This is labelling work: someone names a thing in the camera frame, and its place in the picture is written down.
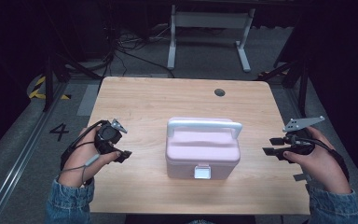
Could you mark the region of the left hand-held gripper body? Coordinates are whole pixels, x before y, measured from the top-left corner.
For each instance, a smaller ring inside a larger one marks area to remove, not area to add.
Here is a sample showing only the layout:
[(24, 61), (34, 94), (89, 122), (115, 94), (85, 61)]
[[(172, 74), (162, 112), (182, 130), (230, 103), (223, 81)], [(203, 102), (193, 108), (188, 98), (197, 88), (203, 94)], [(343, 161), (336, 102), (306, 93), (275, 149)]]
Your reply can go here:
[(97, 122), (99, 129), (94, 137), (94, 146), (100, 154), (108, 154), (111, 152), (121, 152), (115, 148), (115, 144), (121, 139), (123, 133), (128, 131), (120, 124), (117, 119), (100, 120)]

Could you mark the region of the pink storage box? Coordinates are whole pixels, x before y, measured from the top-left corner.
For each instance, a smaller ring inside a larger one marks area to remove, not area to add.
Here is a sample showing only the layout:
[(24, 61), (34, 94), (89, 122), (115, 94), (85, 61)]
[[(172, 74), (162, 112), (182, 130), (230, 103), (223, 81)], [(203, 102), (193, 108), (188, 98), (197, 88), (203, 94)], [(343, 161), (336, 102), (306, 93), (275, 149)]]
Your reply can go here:
[(173, 117), (165, 158), (170, 178), (227, 179), (241, 160), (242, 125), (231, 119)]

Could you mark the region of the person's right hand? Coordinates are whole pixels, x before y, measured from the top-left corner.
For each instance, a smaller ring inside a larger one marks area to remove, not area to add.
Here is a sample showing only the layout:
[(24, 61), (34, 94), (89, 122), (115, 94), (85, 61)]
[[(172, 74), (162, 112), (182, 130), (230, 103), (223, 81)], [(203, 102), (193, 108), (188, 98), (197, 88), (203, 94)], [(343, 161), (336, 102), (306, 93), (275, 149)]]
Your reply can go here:
[(299, 164), (305, 171), (324, 186), (326, 191), (335, 194), (350, 194), (351, 187), (333, 156), (323, 147), (316, 146), (309, 155), (284, 152), (289, 161)]

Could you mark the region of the person's left hand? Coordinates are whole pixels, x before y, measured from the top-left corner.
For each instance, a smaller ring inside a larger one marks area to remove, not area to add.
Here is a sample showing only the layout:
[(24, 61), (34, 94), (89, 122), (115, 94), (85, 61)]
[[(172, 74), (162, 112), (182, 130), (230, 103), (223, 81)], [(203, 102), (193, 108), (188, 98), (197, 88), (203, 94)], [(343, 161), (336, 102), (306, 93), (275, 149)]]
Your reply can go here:
[(66, 161), (57, 182), (71, 188), (80, 188), (87, 180), (93, 178), (106, 164), (120, 156), (118, 151), (100, 155), (90, 165), (88, 161), (94, 158), (98, 151), (94, 146), (94, 137), (99, 127), (90, 130), (77, 144), (76, 150)]

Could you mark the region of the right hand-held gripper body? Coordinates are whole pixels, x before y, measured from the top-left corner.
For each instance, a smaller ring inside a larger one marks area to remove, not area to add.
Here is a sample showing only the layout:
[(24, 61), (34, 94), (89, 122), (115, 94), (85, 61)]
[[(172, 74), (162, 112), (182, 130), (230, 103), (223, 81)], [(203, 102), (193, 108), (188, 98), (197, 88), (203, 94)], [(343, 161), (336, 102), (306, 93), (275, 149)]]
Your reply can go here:
[(283, 142), (289, 144), (289, 151), (300, 155), (309, 155), (314, 149), (315, 144), (308, 131), (308, 127), (325, 120), (324, 116), (305, 119), (290, 119), (282, 128), (285, 133)]

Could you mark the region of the black metal stand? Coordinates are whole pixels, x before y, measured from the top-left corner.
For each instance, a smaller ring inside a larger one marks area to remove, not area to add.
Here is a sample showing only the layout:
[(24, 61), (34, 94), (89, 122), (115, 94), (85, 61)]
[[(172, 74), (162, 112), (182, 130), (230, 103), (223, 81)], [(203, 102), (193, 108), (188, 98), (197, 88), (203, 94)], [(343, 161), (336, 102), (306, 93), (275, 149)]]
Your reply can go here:
[(276, 77), (277, 75), (281, 75), (286, 72), (285, 78), (282, 81), (282, 86), (286, 89), (292, 89), (296, 83), (299, 82), (297, 107), (300, 115), (305, 118), (306, 97), (309, 79), (309, 63), (310, 58), (307, 56), (302, 56), (292, 62), (285, 63), (270, 72), (260, 73), (255, 80), (267, 81), (273, 77)]
[(54, 103), (53, 78), (55, 77), (58, 79), (59, 82), (64, 83), (69, 81), (71, 78), (71, 76), (69, 75), (69, 69), (65, 67), (67, 64), (71, 65), (73, 68), (75, 68), (75, 70), (79, 71), (80, 73), (85, 74), (87, 77), (91, 77), (92, 79), (97, 80), (102, 79), (101, 76), (98, 76), (80, 63), (70, 60), (52, 49), (48, 49), (44, 66), (44, 76), (46, 84), (44, 112), (47, 112)]

